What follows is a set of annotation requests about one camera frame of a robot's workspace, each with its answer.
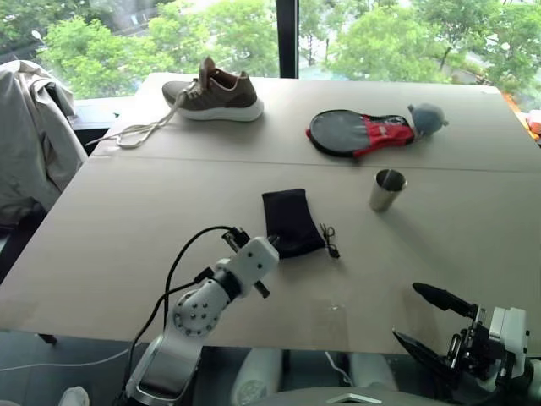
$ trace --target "floor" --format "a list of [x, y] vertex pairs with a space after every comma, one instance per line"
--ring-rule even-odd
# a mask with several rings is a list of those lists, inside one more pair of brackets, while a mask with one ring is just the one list
[[[91, 362], [126, 348], [126, 343], [72, 337], [58, 337], [58, 343], [53, 347], [35, 334], [0, 332], [0, 369], [35, 363]], [[143, 346], [138, 348], [138, 357], [143, 350]], [[247, 352], [247, 349], [240, 348], [205, 349], [195, 387], [194, 406], [229, 404], [229, 392]], [[340, 377], [330, 368], [323, 353], [292, 351], [290, 360], [290, 370], [284, 375], [282, 390], [340, 385]], [[406, 355], [393, 355], [389, 360], [402, 391], [433, 395], [432, 380], [422, 367]], [[37, 367], [0, 372], [0, 399], [23, 406], [55, 406], [65, 388], [81, 385], [89, 392], [93, 406], [107, 406], [121, 385], [124, 361], [125, 356], [88, 367]]]

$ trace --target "stainless steel cup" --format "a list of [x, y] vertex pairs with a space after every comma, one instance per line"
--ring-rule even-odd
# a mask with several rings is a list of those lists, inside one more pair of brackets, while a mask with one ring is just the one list
[[374, 211], [386, 211], [406, 186], [404, 175], [394, 169], [377, 172], [370, 194], [370, 208]]

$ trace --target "white cable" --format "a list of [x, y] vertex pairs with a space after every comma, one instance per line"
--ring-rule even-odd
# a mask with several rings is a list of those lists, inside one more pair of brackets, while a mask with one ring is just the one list
[[112, 361], [112, 360], [114, 360], [116, 358], [122, 357], [127, 352], [128, 352], [128, 349], [125, 349], [124, 351], [122, 351], [122, 352], [120, 352], [118, 354], [112, 355], [109, 358], [101, 359], [99, 361], [94, 361], [94, 362], [87, 362], [87, 363], [84, 363], [84, 364], [30, 364], [30, 365], [14, 366], [13, 368], [3, 368], [3, 369], [0, 370], [0, 372], [10, 372], [11, 370], [25, 370], [27, 368], [37, 368], [37, 367], [40, 367], [40, 366], [75, 367], [75, 368], [79, 368], [79, 367], [82, 367], [82, 366], [93, 366], [93, 365], [105, 364], [106, 362], [109, 362], [109, 361]]
[[329, 360], [329, 364], [331, 364], [331, 368], [335, 370], [336, 372], [340, 372], [342, 374], [342, 378], [346, 384], [348, 384], [350, 387], [353, 386], [352, 378], [349, 377], [349, 375], [342, 369], [338, 368], [335, 364], [335, 361], [332, 360], [331, 355], [328, 351], [325, 351], [325, 355], [327, 356], [327, 359]]
[[[147, 141], [149, 139], [149, 137], [152, 134], [154, 134], [154, 132], [157, 129], [160, 129], [161, 127], [163, 127], [164, 125], [169, 123], [171, 118], [175, 115], [175, 112], [177, 111], [177, 109], [180, 107], [180, 103], [182, 102], [184, 95], [187, 94], [187, 92], [189, 90], [191, 90], [191, 87], [188, 87], [184, 91], [179, 91], [178, 94], [177, 94], [177, 97], [175, 98], [175, 102], [171, 106], [171, 110], [169, 110], [169, 113], [166, 114], [165, 116], [163, 116], [162, 118], [160, 118], [158, 121], [154, 121], [154, 122], [149, 123], [149, 124], [130, 125], [129, 127], [124, 129], [123, 131], [120, 131], [119, 133], [112, 134], [112, 135], [106, 135], [105, 137], [101, 137], [101, 138], [99, 138], [97, 140], [92, 140], [90, 142], [87, 142], [85, 144], [85, 146], [92, 145], [92, 144], [95, 144], [97, 142], [101, 142], [103, 140], [116, 139], [117, 145], [119, 147], [123, 148], [123, 149], [133, 150], [135, 148], [139, 148], [140, 146], [143, 145], [143, 143], [145, 141]], [[143, 136], [140, 137], [135, 142], [133, 142], [133, 143], [124, 143], [123, 142], [123, 137], [125, 135], [139, 134], [139, 133], [143, 133]]]

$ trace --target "gray jacket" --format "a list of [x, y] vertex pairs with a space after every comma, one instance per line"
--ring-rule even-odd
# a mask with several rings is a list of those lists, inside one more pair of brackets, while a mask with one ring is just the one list
[[0, 65], [0, 224], [50, 211], [86, 153], [66, 116], [74, 96], [30, 61]]

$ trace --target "black wire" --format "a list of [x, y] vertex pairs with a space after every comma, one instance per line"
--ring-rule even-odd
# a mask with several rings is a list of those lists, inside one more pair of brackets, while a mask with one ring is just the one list
[[[233, 227], [228, 226], [214, 226], [214, 227], [208, 227], [204, 230], [199, 231], [197, 234], [195, 234], [189, 241], [184, 245], [184, 247], [180, 250], [180, 252], [177, 255], [177, 258], [175, 258], [175, 261], [173, 261], [171, 265], [171, 269], [169, 269], [169, 272], [167, 274], [167, 280], [166, 280], [166, 288], [165, 292], [167, 292], [171, 288], [171, 280], [172, 280], [172, 274], [175, 272], [175, 269], [177, 269], [178, 262], [183, 257], [186, 250], [189, 248], [191, 244], [195, 242], [196, 239], [198, 239], [201, 235], [208, 233], [209, 231], [214, 230], [226, 230], [226, 231], [232, 231]], [[163, 305], [163, 328], [166, 328], [167, 324], [167, 312], [169, 311], [169, 300], [165, 301], [165, 304]]]
[[335, 228], [332, 226], [327, 227], [326, 224], [320, 223], [321, 232], [323, 233], [323, 239], [325, 240], [325, 246], [329, 251], [331, 258], [340, 258], [340, 252], [338, 248], [331, 242], [331, 237], [336, 235]]
[[128, 380], [129, 380], [129, 376], [131, 375], [132, 373], [132, 364], [134, 362], [134, 349], [135, 349], [135, 345], [137, 344], [137, 342], [139, 341], [139, 339], [141, 338], [141, 336], [143, 336], [143, 334], [145, 334], [146, 330], [149, 328], [150, 324], [152, 324], [154, 318], [156, 317], [156, 313], [158, 312], [158, 310], [160, 309], [160, 305], [161, 305], [161, 302], [163, 302], [165, 299], [167, 299], [169, 297], [170, 294], [174, 294], [176, 292], [179, 292], [181, 290], [184, 290], [186, 288], [190, 288], [194, 285], [196, 285], [197, 282], [195, 281], [192, 281], [190, 283], [186, 283], [182, 286], [179, 286], [177, 288], [174, 288], [174, 289], [171, 289], [171, 290], [168, 290], [167, 292], [165, 292], [162, 296], [160, 296], [160, 298], [158, 299], [158, 301], [156, 302], [155, 306], [154, 306], [154, 309], [152, 311], [152, 313], [150, 314], [150, 317], [149, 317], [149, 320], [146, 321], [145, 325], [143, 326], [143, 328], [141, 328], [139, 330], [139, 332], [137, 333], [137, 335], [135, 336], [134, 340], [131, 342], [130, 346], [129, 346], [129, 351], [128, 351], [128, 362], [126, 362], [126, 367], [124, 369], [124, 379], [123, 379], [123, 384], [122, 384], [122, 390], [126, 389], [126, 384], [128, 383]]

